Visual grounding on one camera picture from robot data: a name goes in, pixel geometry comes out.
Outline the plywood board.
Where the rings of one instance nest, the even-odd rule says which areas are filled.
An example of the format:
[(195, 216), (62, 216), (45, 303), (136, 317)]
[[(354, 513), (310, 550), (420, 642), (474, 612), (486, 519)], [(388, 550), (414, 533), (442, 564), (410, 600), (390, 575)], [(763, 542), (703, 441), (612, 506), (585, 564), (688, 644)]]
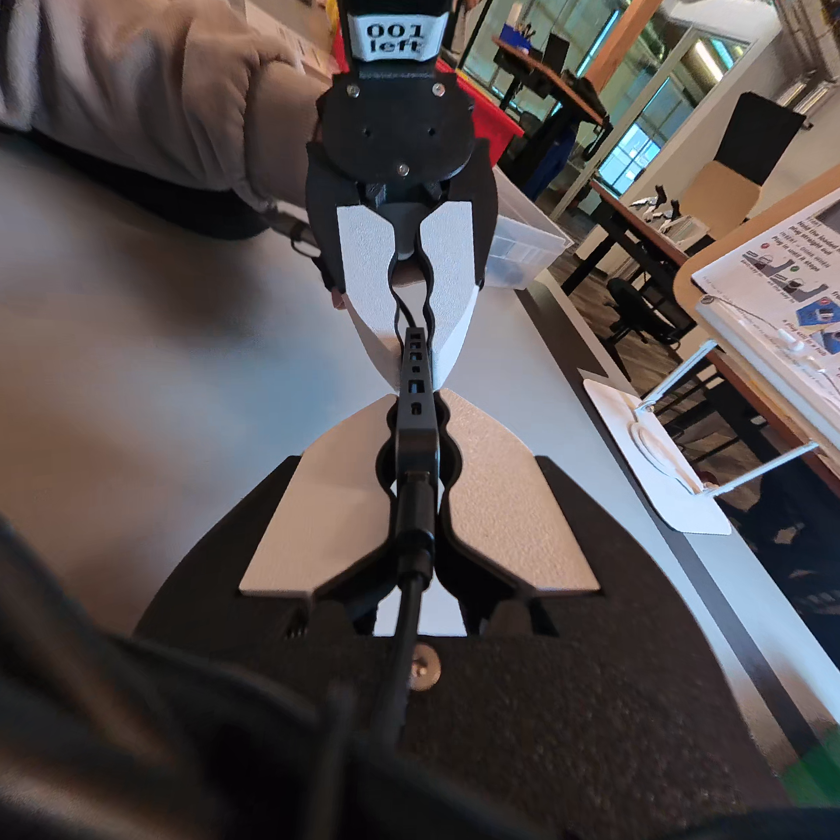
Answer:
[(679, 198), (682, 216), (707, 227), (720, 240), (743, 224), (760, 200), (762, 187), (719, 161), (705, 164)]

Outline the person's left forearm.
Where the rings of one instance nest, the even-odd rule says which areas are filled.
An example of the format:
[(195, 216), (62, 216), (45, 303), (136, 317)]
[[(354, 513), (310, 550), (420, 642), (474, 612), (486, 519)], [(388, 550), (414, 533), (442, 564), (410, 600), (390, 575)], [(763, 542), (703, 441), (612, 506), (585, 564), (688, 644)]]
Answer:
[(326, 91), (227, 2), (2, 2), (2, 127), (262, 212), (304, 207)]

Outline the black fabric panel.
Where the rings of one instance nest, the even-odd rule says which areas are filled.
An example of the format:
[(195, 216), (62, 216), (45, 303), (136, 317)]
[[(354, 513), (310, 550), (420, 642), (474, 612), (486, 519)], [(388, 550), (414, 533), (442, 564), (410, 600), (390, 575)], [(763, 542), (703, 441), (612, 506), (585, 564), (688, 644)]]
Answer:
[(805, 122), (805, 115), (745, 91), (739, 97), (714, 161), (763, 186)]

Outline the wooden top side table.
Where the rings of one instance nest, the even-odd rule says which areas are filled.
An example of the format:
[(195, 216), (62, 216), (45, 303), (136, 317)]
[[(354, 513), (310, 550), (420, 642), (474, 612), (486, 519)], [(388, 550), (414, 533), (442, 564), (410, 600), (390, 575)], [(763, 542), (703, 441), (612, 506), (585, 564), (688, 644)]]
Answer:
[(604, 187), (594, 182), (591, 186), (601, 198), (594, 220), (605, 231), (605, 237), (562, 283), (563, 293), (570, 296), (576, 291), (608, 252), (618, 246), (637, 263), (637, 271), (628, 281), (643, 292), (651, 305), (663, 297), (681, 308), (676, 299), (675, 282), (688, 255)]

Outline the printed instruction sheet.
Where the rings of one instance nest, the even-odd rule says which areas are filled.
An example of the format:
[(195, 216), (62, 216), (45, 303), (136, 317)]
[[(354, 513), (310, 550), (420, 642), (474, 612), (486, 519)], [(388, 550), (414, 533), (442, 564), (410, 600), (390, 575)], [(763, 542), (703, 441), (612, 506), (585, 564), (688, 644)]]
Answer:
[(692, 276), (724, 333), (766, 349), (838, 404), (839, 191), (828, 193)]

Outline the wooden top standing desk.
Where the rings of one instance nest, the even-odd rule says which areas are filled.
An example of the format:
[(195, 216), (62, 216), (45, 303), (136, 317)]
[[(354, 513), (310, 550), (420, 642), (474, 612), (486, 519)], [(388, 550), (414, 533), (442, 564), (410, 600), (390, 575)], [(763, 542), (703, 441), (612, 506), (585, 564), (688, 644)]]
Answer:
[(566, 70), (557, 75), (541, 61), (532, 58), (529, 53), (525, 54), (502, 43), (498, 36), (493, 36), (492, 41), (507, 57), (545, 79), (549, 95), (560, 105), (559, 110), (540, 123), (519, 153), (501, 167), (507, 178), (522, 192), (525, 182), (552, 142), (572, 121), (580, 121), (580, 124), (590, 123), (597, 129), (595, 140), (583, 152), (583, 160), (591, 161), (603, 147), (604, 141), (613, 131), (613, 126), (590, 81), (586, 77), (576, 77)]

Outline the clear plastic tray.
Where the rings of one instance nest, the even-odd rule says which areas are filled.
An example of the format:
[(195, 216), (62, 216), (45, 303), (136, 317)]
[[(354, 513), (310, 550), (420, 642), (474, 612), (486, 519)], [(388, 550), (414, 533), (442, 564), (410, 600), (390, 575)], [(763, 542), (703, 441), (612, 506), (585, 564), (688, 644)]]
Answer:
[(498, 216), (486, 263), (485, 286), (523, 290), (549, 268), (572, 239), (493, 168)]

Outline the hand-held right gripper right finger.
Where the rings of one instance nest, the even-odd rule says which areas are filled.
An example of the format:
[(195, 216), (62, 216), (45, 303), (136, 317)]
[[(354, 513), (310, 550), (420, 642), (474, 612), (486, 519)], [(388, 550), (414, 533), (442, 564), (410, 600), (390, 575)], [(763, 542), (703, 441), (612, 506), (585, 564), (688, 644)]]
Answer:
[(527, 633), (543, 602), (600, 595), (537, 456), (520, 437), (454, 391), (436, 395), (444, 497), (436, 572), (468, 635), (499, 604), (523, 605)]

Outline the blue hanging jacket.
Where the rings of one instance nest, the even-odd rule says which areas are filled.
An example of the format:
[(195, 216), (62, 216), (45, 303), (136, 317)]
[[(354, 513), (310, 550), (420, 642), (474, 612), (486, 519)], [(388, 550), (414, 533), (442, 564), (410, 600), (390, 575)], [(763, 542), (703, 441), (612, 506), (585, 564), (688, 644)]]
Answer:
[(570, 122), (554, 140), (521, 189), (533, 203), (566, 166), (576, 143), (580, 121)]

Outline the grey usb hub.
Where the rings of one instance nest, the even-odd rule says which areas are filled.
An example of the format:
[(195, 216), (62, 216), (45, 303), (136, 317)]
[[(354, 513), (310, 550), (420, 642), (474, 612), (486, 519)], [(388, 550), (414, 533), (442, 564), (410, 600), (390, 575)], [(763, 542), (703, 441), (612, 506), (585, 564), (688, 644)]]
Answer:
[(439, 435), (434, 384), (425, 330), (406, 329), (394, 430), (395, 478), (400, 487), (412, 474), (439, 473)]

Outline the wooden post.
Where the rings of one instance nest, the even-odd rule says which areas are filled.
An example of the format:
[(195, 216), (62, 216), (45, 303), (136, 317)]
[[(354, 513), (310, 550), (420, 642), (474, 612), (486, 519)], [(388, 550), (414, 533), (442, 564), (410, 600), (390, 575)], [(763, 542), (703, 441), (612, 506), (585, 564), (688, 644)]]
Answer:
[(617, 19), (585, 73), (595, 92), (603, 91), (662, 3), (632, 1)]

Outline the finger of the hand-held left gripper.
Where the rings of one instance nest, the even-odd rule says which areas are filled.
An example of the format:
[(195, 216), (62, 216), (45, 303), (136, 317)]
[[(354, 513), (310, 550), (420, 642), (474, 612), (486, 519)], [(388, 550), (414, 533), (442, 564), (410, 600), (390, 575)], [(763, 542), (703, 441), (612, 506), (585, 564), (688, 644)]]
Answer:
[(463, 347), (479, 292), (471, 203), (448, 201), (426, 216), (419, 245), (430, 269), (423, 313), (431, 372), (441, 389)]
[(342, 300), (375, 369), (398, 389), (403, 344), (396, 334), (398, 304), (390, 285), (396, 262), (394, 227), (363, 205), (340, 206), (337, 218)]

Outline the black office chair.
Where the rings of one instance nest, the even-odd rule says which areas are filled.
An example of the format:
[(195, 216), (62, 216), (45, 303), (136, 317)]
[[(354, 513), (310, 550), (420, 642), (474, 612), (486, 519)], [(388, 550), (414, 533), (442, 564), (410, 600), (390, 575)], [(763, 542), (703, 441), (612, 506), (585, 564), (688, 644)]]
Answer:
[(628, 280), (611, 278), (606, 282), (606, 291), (611, 299), (608, 306), (617, 313), (606, 344), (615, 346), (634, 333), (643, 343), (652, 340), (675, 348), (697, 326), (683, 309), (665, 297), (651, 305)]

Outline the red plastic bin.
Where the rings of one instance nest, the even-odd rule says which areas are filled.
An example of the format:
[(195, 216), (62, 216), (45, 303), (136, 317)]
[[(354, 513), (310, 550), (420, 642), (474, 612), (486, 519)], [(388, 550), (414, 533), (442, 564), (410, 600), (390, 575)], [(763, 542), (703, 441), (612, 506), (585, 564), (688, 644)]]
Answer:
[(322, 144), (357, 182), (440, 182), (472, 154), (495, 165), (522, 130), (488, 96), (438, 65), (446, 14), (350, 13), (346, 72), (320, 106)]

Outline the instruction sheet on wooden stand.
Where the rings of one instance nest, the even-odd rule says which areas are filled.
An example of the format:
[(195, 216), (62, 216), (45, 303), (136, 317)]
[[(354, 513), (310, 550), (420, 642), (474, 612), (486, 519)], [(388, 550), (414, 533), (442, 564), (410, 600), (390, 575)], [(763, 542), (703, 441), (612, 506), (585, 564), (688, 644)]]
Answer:
[[(762, 348), (752, 350), (743, 340), (726, 334), (712, 298), (707, 297), (692, 279), (695, 272), (711, 262), (835, 190), (838, 190), (837, 167), (750, 219), (700, 252), (689, 261), (687, 268), (679, 271), (675, 281), (677, 299), (694, 316), (708, 340), (648, 396), (630, 395), (603, 381), (583, 381), (586, 394), (647, 500), (673, 530), (728, 535), (731, 527), (718, 505), (718, 497), (802, 456), (814, 455), (821, 466), (838, 476), (839, 402), (828, 402), (810, 389), (807, 381), (792, 376), (771, 352)], [(794, 436), (790, 451), (723, 486), (712, 486), (699, 478), (654, 415), (655, 401), (693, 365), (715, 351), (721, 361), (717, 369), (728, 365), (736, 373), (745, 375), (747, 384), (758, 396), (770, 399), (775, 415), (792, 425)]]

